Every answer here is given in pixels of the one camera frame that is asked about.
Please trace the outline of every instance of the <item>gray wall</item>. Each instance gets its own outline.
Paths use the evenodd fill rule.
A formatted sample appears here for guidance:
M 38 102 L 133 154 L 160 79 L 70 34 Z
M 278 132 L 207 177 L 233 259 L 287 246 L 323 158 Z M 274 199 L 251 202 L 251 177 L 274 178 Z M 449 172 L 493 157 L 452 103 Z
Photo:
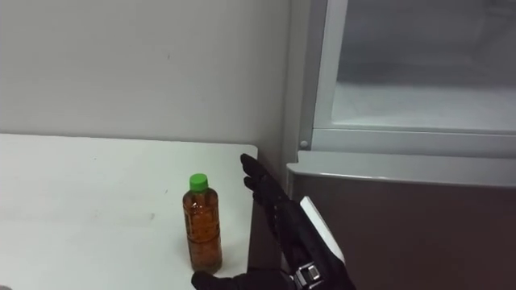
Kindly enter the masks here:
M 360 290 L 516 289 L 516 192 L 298 176 Z
M 288 0 L 0 2 L 0 131 L 258 145 L 279 168 Z

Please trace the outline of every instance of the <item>black glove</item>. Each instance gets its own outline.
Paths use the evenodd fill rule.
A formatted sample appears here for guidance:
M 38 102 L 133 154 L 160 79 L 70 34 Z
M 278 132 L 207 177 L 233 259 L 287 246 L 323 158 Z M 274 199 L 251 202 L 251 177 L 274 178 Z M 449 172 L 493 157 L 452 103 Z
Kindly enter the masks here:
M 195 272 L 192 285 L 197 290 L 355 290 L 345 265 L 328 249 L 301 206 L 289 199 L 256 159 L 242 155 L 240 160 L 248 174 L 243 182 L 253 191 L 253 199 L 264 209 L 269 229 L 287 264 L 292 267 L 290 271 L 295 279 L 282 270 L 251 271 L 233 278 L 215 278 L 204 272 Z M 310 279 L 305 276 L 311 275 L 306 272 L 310 267 L 320 275 L 313 275 Z
M 233 278 L 217 278 L 203 271 L 192 276 L 197 290 L 294 290 L 290 277 L 280 270 L 251 271 Z

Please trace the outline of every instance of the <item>white tabletop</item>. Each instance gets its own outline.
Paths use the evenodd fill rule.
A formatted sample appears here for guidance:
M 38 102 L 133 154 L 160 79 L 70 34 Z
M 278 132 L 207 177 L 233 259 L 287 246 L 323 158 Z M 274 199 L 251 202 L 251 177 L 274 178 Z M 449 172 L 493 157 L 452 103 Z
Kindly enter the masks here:
M 223 268 L 247 270 L 249 145 L 0 135 L 0 285 L 13 290 L 193 289 L 181 199 L 208 175 Z

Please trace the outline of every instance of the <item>refrigerator door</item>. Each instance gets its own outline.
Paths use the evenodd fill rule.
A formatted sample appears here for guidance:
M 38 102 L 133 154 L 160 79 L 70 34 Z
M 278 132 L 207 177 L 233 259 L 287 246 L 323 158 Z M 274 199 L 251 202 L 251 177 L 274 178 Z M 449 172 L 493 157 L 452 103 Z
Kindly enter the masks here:
M 516 189 L 516 159 L 300 151 L 291 174 Z

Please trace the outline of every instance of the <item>robotic hand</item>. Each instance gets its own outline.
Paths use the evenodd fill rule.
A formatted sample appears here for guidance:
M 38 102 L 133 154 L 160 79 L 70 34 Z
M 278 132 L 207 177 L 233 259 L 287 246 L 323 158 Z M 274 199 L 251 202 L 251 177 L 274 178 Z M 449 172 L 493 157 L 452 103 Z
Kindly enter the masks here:
M 262 270 L 216 278 L 198 271 L 192 285 L 197 290 L 356 290 L 342 252 L 310 198 L 290 200 L 258 161 L 249 155 L 240 159 L 248 175 L 243 182 L 264 209 L 290 272 Z

